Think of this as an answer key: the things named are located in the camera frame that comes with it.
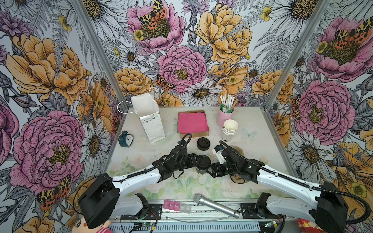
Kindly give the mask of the black plastic cup lid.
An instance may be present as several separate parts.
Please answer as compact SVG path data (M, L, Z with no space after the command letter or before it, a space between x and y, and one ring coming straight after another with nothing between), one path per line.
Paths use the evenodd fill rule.
M211 160L207 155L198 155L196 157L196 168L200 170L206 170L210 167Z

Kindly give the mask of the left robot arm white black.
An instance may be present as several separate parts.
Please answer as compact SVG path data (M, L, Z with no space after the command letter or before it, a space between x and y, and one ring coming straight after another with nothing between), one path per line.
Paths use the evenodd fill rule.
M97 229L111 217L135 216L144 212L146 199L137 194L128 194L148 185L160 183L183 174L196 166L196 155L187 152L192 134L187 133L168 155L154 161L150 166L127 175L110 177L107 173L95 178L89 188L78 199L81 214L88 229Z

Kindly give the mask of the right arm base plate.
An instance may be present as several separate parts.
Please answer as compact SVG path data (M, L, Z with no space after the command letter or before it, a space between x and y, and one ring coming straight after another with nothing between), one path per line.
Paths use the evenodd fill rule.
M266 207L256 207L256 203L241 203L241 215L244 219L282 219L283 215L274 215Z

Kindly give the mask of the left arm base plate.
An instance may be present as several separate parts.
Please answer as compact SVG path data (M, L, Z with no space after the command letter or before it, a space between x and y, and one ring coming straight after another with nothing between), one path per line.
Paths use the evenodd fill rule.
M162 216L162 204L151 203L147 209L142 209L134 216L124 215L121 220L160 220Z

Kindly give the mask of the paper coffee cup black sleeve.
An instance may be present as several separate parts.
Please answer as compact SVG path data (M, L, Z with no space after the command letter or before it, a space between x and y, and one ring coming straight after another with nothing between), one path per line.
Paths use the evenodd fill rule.
M205 174L207 172L207 169L206 168L199 168L199 167L196 167L196 171L199 173L199 174Z

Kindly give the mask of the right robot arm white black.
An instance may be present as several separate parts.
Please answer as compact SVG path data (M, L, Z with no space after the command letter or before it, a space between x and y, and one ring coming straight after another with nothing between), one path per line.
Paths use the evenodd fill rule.
M364 222L371 215L372 209L363 198L339 191L332 183L321 185L286 175L260 161L242 156L224 141L220 141L212 151L218 159L210 166L212 177L238 175L245 182L266 185L291 196L280 198L269 193L262 194L256 203L260 216L267 213L293 216L311 221L328 233L343 233L346 225ZM348 219L346 197L365 207L364 213L357 219Z

